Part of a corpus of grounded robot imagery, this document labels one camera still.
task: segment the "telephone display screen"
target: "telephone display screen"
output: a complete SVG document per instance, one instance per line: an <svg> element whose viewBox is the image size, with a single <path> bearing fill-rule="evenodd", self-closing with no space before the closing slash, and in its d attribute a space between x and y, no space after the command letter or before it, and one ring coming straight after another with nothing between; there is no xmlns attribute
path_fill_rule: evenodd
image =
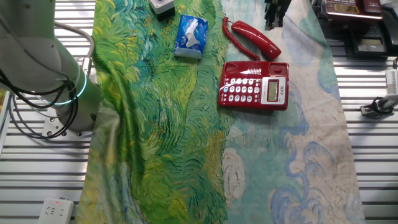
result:
<svg viewBox="0 0 398 224"><path fill-rule="evenodd" d="M355 14L359 13L358 7L344 5L344 4L335 4L335 10L338 12L355 13Z"/></svg>
<svg viewBox="0 0 398 224"><path fill-rule="evenodd" d="M278 81L268 83L268 101L277 101Z"/></svg>
<svg viewBox="0 0 398 224"><path fill-rule="evenodd" d="M361 39L361 44L382 44L381 39Z"/></svg>

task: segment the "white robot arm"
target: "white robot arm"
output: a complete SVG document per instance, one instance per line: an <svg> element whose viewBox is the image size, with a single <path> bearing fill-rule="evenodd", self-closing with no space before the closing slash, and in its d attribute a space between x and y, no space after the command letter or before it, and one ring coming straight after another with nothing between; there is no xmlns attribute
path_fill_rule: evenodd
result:
<svg viewBox="0 0 398 224"><path fill-rule="evenodd" d="M0 0L0 88L21 99L23 93L50 93L41 97L60 121L72 131L87 131L95 122L100 89L54 36L54 15L55 0ZM85 70L90 64L86 59Z"/></svg>

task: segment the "blue tissue box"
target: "blue tissue box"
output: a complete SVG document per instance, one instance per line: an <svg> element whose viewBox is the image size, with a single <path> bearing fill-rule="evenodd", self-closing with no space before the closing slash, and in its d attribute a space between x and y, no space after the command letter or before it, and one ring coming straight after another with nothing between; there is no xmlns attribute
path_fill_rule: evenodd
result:
<svg viewBox="0 0 398 224"><path fill-rule="evenodd" d="M197 28L194 31L196 44L187 47L188 38L185 35L188 27L194 19L198 20ZM208 21L194 16L181 15L180 25L178 27L177 39L175 40L174 55L180 57L190 57L201 59L203 49L206 45Z"/></svg>

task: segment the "red telephone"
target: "red telephone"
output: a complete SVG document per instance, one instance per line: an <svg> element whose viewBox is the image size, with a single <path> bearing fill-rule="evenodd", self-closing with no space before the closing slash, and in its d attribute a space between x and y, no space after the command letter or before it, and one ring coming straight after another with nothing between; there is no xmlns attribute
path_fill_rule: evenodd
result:
<svg viewBox="0 0 398 224"><path fill-rule="evenodd" d="M248 57L252 58L253 60L260 60L260 57L252 53L250 50L244 48L239 43L239 41L235 39L235 37L229 32L226 26L227 22L229 22L228 17L224 17L223 30L228 39L231 40L232 43ZM280 55L280 53L282 53L280 49L264 34L242 21L236 21L235 23L233 23L231 29L243 35L245 38L254 43L257 47L259 47L265 58L269 60L275 60Z"/></svg>
<svg viewBox="0 0 398 224"><path fill-rule="evenodd" d="M225 35L247 56L254 60L260 57L244 48L229 32L223 19ZM242 21L231 26L256 44L266 57L274 60L281 51L264 34ZM265 110L286 110L289 99L289 64L277 62L225 62L218 94L218 104Z"/></svg>
<svg viewBox="0 0 398 224"><path fill-rule="evenodd" d="M289 64L280 62L226 62L218 104L222 106L286 110Z"/></svg>

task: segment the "electrical outlet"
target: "electrical outlet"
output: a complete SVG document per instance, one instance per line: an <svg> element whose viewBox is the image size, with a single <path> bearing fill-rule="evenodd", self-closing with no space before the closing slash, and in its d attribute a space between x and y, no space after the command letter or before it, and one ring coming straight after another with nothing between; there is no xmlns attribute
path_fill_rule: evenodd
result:
<svg viewBox="0 0 398 224"><path fill-rule="evenodd" d="M46 198L38 224L69 224L73 205L68 200Z"/></svg>

